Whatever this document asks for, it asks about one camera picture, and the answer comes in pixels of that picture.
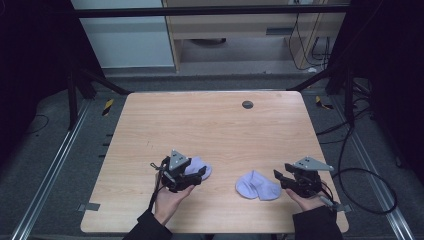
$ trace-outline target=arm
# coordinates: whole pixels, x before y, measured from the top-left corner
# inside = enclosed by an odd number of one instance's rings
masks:
[[[306,199],[290,189],[286,192],[303,211],[293,215],[296,240],[343,239],[336,223],[337,214],[328,209],[319,197]]]
[[[172,233],[165,225],[177,211],[181,201],[190,195],[193,189],[194,186],[190,186],[184,191],[173,193],[166,188],[161,188],[155,201],[155,214],[145,211],[137,219],[138,224],[125,236],[124,240],[171,239]]]
[[[137,225],[124,237],[124,240],[166,240],[172,237],[172,233],[147,210],[137,221]]]

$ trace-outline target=black pole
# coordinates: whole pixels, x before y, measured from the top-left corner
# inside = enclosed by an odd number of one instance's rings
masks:
[[[210,6],[210,7],[165,7],[165,8],[122,8],[84,9],[54,11],[49,14],[77,18],[152,17],[187,15],[235,15],[235,14],[282,14],[282,13],[340,13],[349,12],[349,4],[332,5],[254,5],[254,6]]]

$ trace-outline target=aluminum rail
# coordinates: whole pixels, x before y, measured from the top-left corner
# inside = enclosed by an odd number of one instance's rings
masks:
[[[65,136],[65,139],[60,146],[56,157],[54,158],[52,164],[50,165],[49,170],[47,171],[46,176],[44,177],[43,182],[41,183],[37,193],[35,194],[30,206],[28,207],[25,215],[22,217],[18,226],[12,234],[12,240],[25,240],[29,237],[29,234],[40,214],[44,203],[46,202],[50,191],[59,175],[60,170],[62,169],[63,164],[65,163],[66,157],[78,135],[79,130],[81,129],[82,123],[87,115],[88,108],[90,106],[91,100],[84,100],[79,112],[80,118],[77,121],[75,127],[72,130],[69,130]]]
[[[343,121],[346,120],[342,110],[343,109],[343,105],[342,105],[343,103],[341,102],[342,100],[340,100],[337,97],[331,97],[331,100],[333,101],[335,108],[337,109],[340,115],[340,118]],[[369,170],[371,172],[378,174],[377,168],[372,163],[371,157],[368,155],[367,150],[365,149],[365,146],[363,145],[361,141],[361,138],[359,137],[358,133],[355,131],[352,133],[352,142],[356,149],[356,152],[358,153],[359,162],[361,163],[362,167],[366,170]],[[390,207],[393,206],[393,203],[394,203],[394,199],[390,190],[379,179],[373,176],[367,176],[367,177],[368,177],[368,180],[370,181],[371,187],[373,188],[375,195],[377,196],[380,206],[384,210],[390,209]],[[393,210],[393,212],[386,214],[386,217],[393,229],[393,232],[396,234],[396,237],[399,240],[414,240],[415,239],[399,207]]]
[[[122,8],[82,9],[55,11],[46,8],[50,15],[78,18],[117,18],[188,15],[236,15],[236,14],[284,14],[284,13],[341,13],[357,7],[349,4],[314,5],[252,5],[252,6],[207,6],[207,7],[164,7],[164,8]]]

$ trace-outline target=gray floor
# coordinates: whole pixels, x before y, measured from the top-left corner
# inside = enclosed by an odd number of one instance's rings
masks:
[[[193,90],[246,90],[285,89],[306,80],[311,73],[297,70],[282,39],[228,39],[223,45],[201,46],[187,42],[182,55],[179,73],[146,74],[145,77],[111,78],[120,86],[133,91],[193,91]],[[320,95],[324,104],[337,106],[341,95],[326,96],[321,81],[303,93],[316,132],[343,121],[339,110],[316,106]],[[87,102],[87,116],[77,138],[66,157],[48,198],[35,222],[31,236],[41,239],[120,238],[123,234],[85,234],[79,225],[83,212],[78,206],[87,203],[106,154],[125,96],[96,85],[95,100]],[[101,115],[105,102],[114,99],[108,116]],[[358,102],[357,111],[366,108],[366,102]],[[67,93],[59,92],[39,104],[38,113],[20,146],[14,152],[13,165],[7,169],[0,182],[0,236],[8,239],[24,216],[37,189],[43,181],[55,155],[67,133]],[[354,142],[352,136],[342,157],[342,168],[363,167],[363,153],[359,152],[358,139],[366,149],[366,157],[372,160],[377,172],[396,191],[401,216],[413,237],[397,236],[391,216],[375,215],[356,207],[343,194],[335,179],[343,204],[352,204],[354,211],[347,213],[350,229],[346,239],[424,239],[424,188],[408,168],[398,168],[387,139],[378,124],[365,113],[356,121]],[[321,143],[343,139],[346,128],[319,137]],[[321,144],[329,164],[338,165],[342,143]],[[346,173],[343,183],[347,191],[361,204],[381,210],[369,177],[363,173]]]

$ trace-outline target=electrical cord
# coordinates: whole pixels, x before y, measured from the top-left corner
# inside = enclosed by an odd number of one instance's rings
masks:
[[[161,181],[162,176],[163,176],[163,171],[164,171],[163,166],[164,165],[165,165],[165,160],[162,161],[160,167],[156,168],[157,170],[159,170],[159,172],[158,172],[157,178],[156,178],[155,190],[153,191],[152,197],[150,198],[149,208],[147,209],[150,212],[152,212],[152,210],[153,210],[153,204],[156,201],[156,198],[158,196],[159,191],[162,190],[162,188],[166,187],[166,186],[162,186],[162,187],[159,188],[160,181]]]
[[[46,119],[46,122],[44,123],[44,125],[42,126],[42,127],[40,127],[39,129],[37,129],[37,130],[34,130],[34,131],[31,131],[31,132],[26,132],[25,134],[33,134],[33,133],[37,133],[37,132],[39,132],[39,131],[41,131],[41,130],[43,130],[48,124],[49,124],[49,122],[50,122],[50,119],[49,119],[49,117],[47,117],[46,115],[43,115],[43,114],[37,114],[37,115],[35,115],[36,117],[44,117],[45,119]]]
[[[3,5],[3,9],[0,12],[0,17],[2,17],[5,13],[6,13],[6,3],[4,2],[4,0],[1,0],[2,5]]]
[[[317,67],[317,66],[320,66],[320,64],[315,64],[315,63],[311,63],[311,62],[309,62],[309,60],[308,60],[308,57],[306,56],[306,51],[305,51],[305,47],[304,47],[304,45],[303,45],[303,42],[302,42],[302,39],[301,39],[301,37],[300,37],[300,32],[299,32],[299,13],[297,13],[296,14],[296,21],[295,21],[295,23],[294,23],[294,27],[293,27],[293,31],[292,31],[292,33],[290,34],[290,37],[289,37],[289,41],[288,41],[288,44],[289,44],[289,52],[290,52],[290,55],[291,55],[291,57],[292,57],[292,59],[294,60],[295,58],[294,58],[294,55],[293,55],[293,52],[292,52],[292,49],[291,49],[291,39],[292,39],[292,36],[293,36],[293,34],[295,33],[295,30],[297,30],[297,35],[298,35],[298,37],[299,37],[299,42],[300,42],[300,46],[301,46],[301,48],[302,48],[302,53],[303,53],[303,57],[305,58],[305,60],[306,60],[306,62],[310,65],[309,67],[307,67],[307,68],[300,68],[300,67],[298,67],[297,65],[296,65],[296,62],[294,63],[294,65],[295,65],[295,67],[297,68],[297,70],[307,70],[307,69],[309,69],[309,68],[311,68],[311,67]]]
[[[341,151],[340,151],[339,159],[338,159],[337,173],[335,173],[332,176],[332,178],[334,179],[337,176],[339,177],[339,184],[340,184],[340,187],[341,187],[343,193],[346,195],[346,197],[352,203],[354,203],[356,206],[358,206],[362,210],[367,211],[367,212],[370,212],[370,213],[373,213],[373,214],[377,214],[377,215],[384,215],[384,214],[391,213],[392,211],[394,211],[396,209],[396,207],[398,205],[398,200],[397,200],[396,192],[393,190],[393,188],[390,186],[390,184],[386,180],[384,180],[378,174],[373,173],[373,172],[371,172],[369,170],[366,170],[366,169],[362,169],[362,168],[346,168],[346,169],[343,169],[343,170],[341,169],[341,162],[342,162],[342,157],[343,157],[344,149],[345,149],[347,140],[348,140],[349,136],[351,135],[351,133],[353,132],[353,130],[354,130],[354,127],[350,127],[349,130],[348,130],[348,134],[346,134],[346,137],[344,139],[344,142],[343,142],[343,145],[342,145],[342,148],[341,148]],[[353,199],[353,197],[350,196],[350,194],[346,191],[346,189],[344,187],[344,184],[343,184],[343,181],[342,181],[342,177],[341,177],[342,176],[342,173],[348,172],[348,171],[362,171],[362,172],[369,173],[369,174],[377,177],[378,179],[380,179],[387,186],[387,188],[389,189],[390,193],[392,194],[392,197],[394,199],[393,206],[390,209],[385,210],[385,211],[377,211],[377,210],[373,210],[371,208],[365,207],[364,205],[361,205],[357,201],[355,201]]]

